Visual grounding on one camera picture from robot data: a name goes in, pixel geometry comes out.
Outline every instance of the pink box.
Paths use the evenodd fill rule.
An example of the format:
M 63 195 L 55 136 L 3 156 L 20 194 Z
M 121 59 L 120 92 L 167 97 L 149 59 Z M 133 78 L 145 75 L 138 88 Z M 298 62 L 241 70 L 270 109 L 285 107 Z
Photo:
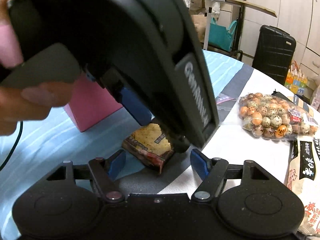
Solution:
M 80 132 L 83 132 L 121 107 L 108 90 L 89 81 L 83 73 L 75 82 L 72 98 L 64 110 Z

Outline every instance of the finger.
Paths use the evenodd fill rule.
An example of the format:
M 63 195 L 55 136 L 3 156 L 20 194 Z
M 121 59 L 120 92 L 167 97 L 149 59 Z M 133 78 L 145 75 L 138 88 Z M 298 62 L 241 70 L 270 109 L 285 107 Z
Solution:
M 43 120 L 50 109 L 25 100 L 20 89 L 0 87 L 0 121 Z
M 5 25 L 10 22 L 8 14 L 7 0 L 0 0 L 0 25 Z
M 63 82 L 42 83 L 38 87 L 25 88 L 22 97 L 41 106 L 65 106 L 71 99 L 73 84 Z
M 17 128 L 17 122 L 1 122 L 0 121 L 0 136 L 11 135 Z
M 0 0 L 0 64 L 5 68 L 23 62 L 19 41 L 10 23 L 7 1 Z

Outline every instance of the blue gripper pad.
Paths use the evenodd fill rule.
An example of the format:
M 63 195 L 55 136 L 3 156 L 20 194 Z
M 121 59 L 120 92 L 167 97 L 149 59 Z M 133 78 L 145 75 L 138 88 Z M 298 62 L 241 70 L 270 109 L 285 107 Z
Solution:
M 112 181 L 116 179 L 120 171 L 123 169 L 126 160 L 126 153 L 124 150 L 117 151 L 114 155 L 117 156 L 109 163 L 110 166 L 108 171 L 108 176 Z
M 127 88 L 120 91 L 120 103 L 132 115 L 141 126 L 146 126 L 151 122 L 152 114 L 148 108 L 137 98 L 137 96 Z
M 198 173 L 199 177 L 204 180 L 205 177 L 208 176 L 208 166 L 207 161 L 204 160 L 198 153 L 197 149 L 193 149 L 190 154 L 190 162 L 191 167 L 195 169 L 195 171 Z

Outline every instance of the cracker package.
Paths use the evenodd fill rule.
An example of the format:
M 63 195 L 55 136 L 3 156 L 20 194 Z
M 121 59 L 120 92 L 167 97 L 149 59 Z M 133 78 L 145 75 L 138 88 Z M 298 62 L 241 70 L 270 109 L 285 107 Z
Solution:
M 303 202 L 299 231 L 320 237 L 320 140 L 299 136 L 293 141 L 287 187 Z
M 159 173 L 174 153 L 171 144 L 156 123 L 136 130 L 123 141 L 122 147 L 146 166 L 158 169 Z

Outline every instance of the bag of quail eggs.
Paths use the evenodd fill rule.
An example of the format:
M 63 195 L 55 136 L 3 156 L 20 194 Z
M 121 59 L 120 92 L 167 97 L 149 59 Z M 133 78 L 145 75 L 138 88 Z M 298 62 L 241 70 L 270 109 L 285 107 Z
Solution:
M 256 137 L 294 140 L 298 135 L 314 137 L 319 125 L 302 107 L 282 98 L 250 93 L 239 99 L 242 127 Z

